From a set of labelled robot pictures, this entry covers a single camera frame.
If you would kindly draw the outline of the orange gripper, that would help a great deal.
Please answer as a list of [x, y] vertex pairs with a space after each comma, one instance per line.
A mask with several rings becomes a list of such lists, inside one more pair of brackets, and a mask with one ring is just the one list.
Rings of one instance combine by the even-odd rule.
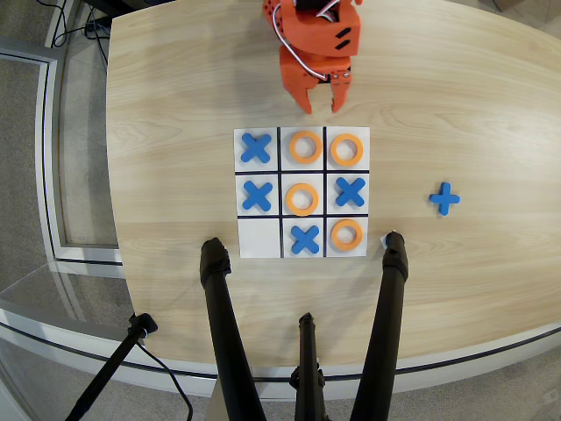
[[280, 72], [299, 107], [312, 113], [309, 91], [328, 83], [331, 109], [344, 106], [359, 51], [361, 20], [356, 3], [280, 3]]

